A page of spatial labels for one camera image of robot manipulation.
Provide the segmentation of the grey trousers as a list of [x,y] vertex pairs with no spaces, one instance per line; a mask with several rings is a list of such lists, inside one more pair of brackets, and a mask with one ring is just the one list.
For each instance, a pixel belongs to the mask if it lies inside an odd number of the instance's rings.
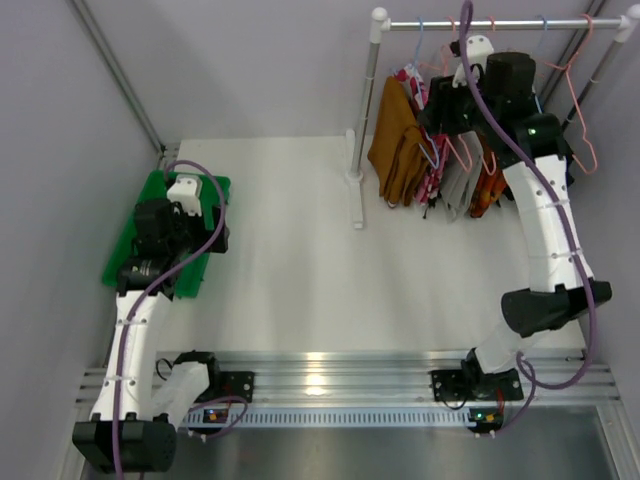
[[483,148],[476,133],[467,132],[461,138],[467,148],[458,138],[452,139],[451,143],[464,164],[472,161],[472,165],[467,172],[453,152],[448,155],[440,183],[440,196],[448,223],[459,220],[468,211],[483,165]]

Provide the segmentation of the brown trousers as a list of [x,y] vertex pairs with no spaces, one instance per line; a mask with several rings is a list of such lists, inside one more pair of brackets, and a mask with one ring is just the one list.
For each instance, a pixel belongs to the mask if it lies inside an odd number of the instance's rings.
[[426,169],[427,149],[403,86],[389,76],[384,84],[367,158],[379,180],[379,196],[408,207]]

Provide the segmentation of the pink camouflage trousers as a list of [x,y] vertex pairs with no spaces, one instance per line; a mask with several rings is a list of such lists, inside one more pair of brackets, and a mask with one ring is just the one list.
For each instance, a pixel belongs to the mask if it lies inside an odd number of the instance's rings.
[[[418,118],[418,114],[421,111],[419,110],[419,107],[416,103],[416,100],[418,99],[417,84],[416,77],[412,71],[412,64],[407,64],[403,68],[395,70],[393,76],[403,86],[408,98],[410,109],[414,114],[414,117]],[[425,91],[424,101],[426,106],[428,101],[428,89],[425,85],[424,79],[423,83],[423,89]],[[427,146],[426,150],[429,154],[432,154],[431,145],[427,143],[422,128],[422,126],[419,126],[419,131],[422,136],[423,142]],[[448,137],[446,135],[429,134],[429,136],[433,138],[438,147],[440,155],[440,167],[437,171],[434,171],[426,158],[426,169],[422,174],[422,177],[420,178],[414,194],[414,200],[424,207],[424,213],[427,213],[430,208],[434,208],[436,206],[444,166],[449,155],[449,147],[446,145],[446,140],[448,139]]]

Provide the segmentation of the light blue wire hanger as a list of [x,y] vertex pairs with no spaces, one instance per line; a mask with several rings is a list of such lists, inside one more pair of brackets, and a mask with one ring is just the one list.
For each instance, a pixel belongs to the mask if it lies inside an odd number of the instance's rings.
[[[414,50],[413,61],[412,61],[412,71],[416,77],[416,84],[417,84],[418,99],[416,100],[416,103],[419,107],[419,110],[422,111],[425,107],[425,101],[424,101],[425,91],[423,89],[424,83],[423,83],[422,76],[419,72],[418,63],[419,63],[419,54],[420,54],[420,50],[421,50],[421,46],[424,38],[424,23],[420,16],[417,17],[417,20],[419,23],[419,39]],[[435,141],[433,140],[433,138],[429,136],[426,129],[422,128],[422,131],[424,133],[424,137],[427,143],[431,145],[432,154],[429,154],[425,148],[422,148],[422,151],[425,154],[432,169],[434,171],[437,171],[440,167],[440,155],[439,155],[438,147]]]

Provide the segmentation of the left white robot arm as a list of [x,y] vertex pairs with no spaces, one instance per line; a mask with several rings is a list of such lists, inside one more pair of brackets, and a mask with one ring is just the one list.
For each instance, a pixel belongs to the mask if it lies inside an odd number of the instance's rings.
[[128,473],[165,472],[177,430],[189,408],[220,384],[212,352],[179,355],[169,379],[153,389],[160,334],[168,321],[181,271],[226,239],[226,206],[212,207],[214,229],[177,201],[138,203],[133,236],[117,270],[117,315],[112,350],[90,416],[75,424],[72,442],[88,463],[122,479]]

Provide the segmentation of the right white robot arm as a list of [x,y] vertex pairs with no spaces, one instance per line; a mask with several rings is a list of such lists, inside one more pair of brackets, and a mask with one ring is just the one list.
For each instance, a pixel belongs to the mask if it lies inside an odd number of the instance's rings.
[[474,132],[496,157],[524,232],[529,285],[503,294],[502,323],[461,363],[471,398],[523,397],[518,353],[612,297],[597,281],[577,238],[566,182],[571,153],[559,120],[538,110],[535,61],[526,53],[461,57],[455,74],[436,77],[419,114],[430,134]]

